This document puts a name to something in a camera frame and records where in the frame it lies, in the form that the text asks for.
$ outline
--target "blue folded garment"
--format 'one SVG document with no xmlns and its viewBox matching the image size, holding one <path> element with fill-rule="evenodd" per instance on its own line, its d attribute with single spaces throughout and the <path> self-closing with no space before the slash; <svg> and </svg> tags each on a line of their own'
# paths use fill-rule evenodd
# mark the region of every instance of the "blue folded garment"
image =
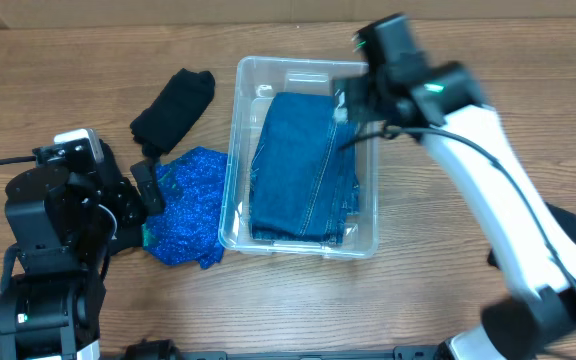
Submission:
<svg viewBox="0 0 576 360">
<path fill-rule="evenodd" d="M 166 265 L 196 260 L 206 269 L 221 261 L 217 234 L 227 163 L 228 155 L 198 147 L 156 168 L 166 209 L 143 225 L 144 249 Z"/>
<path fill-rule="evenodd" d="M 279 93 L 252 166 L 250 226 L 255 239 L 340 244 L 346 217 L 359 211 L 354 124 L 333 119 L 329 96 Z"/>
</svg>

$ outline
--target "wooden table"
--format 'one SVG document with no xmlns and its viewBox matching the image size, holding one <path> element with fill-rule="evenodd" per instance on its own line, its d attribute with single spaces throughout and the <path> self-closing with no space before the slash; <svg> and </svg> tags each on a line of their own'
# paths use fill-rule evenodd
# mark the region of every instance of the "wooden table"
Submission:
<svg viewBox="0 0 576 360">
<path fill-rule="evenodd" d="M 96 128 L 128 173 L 129 123 L 180 68 L 209 69 L 217 93 L 169 159 L 198 145 L 228 150 L 237 62 L 246 55 L 358 59 L 361 23 L 0 31 L 0 158 L 56 133 Z M 541 194 L 576 213 L 576 19 L 419 21 L 435 62 L 468 64 L 504 118 Z M 143 251 L 112 262 L 104 351 L 142 338 L 184 350 L 389 349 L 469 329 L 506 294 L 489 245 L 445 174 L 408 139 L 381 144 L 380 238 L 361 261 L 246 256 L 169 268 Z M 0 276 L 14 242 L 4 187 L 29 165 L 0 167 Z M 576 334 L 559 347 L 576 355 Z"/>
</svg>

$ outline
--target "black cloth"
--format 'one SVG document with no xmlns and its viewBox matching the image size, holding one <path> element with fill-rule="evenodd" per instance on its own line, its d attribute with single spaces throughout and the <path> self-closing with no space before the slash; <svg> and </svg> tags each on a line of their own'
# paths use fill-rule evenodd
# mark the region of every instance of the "black cloth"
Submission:
<svg viewBox="0 0 576 360">
<path fill-rule="evenodd" d="M 215 95 L 210 71 L 194 73 L 181 69 L 152 105 L 131 124 L 134 139 L 150 158 L 169 153 L 188 133 Z"/>
<path fill-rule="evenodd" d="M 549 203 L 546 203 L 546 206 L 548 206 L 548 210 L 550 210 L 552 216 L 555 218 L 557 223 L 559 223 L 559 226 L 561 226 L 566 235 L 568 235 L 570 240 L 572 240 L 576 245 L 576 215 L 568 210 L 558 208 Z M 497 259 L 495 259 L 495 254 L 492 250 L 490 251 L 490 254 L 488 254 L 488 264 L 499 268 L 497 265 Z"/>
</svg>

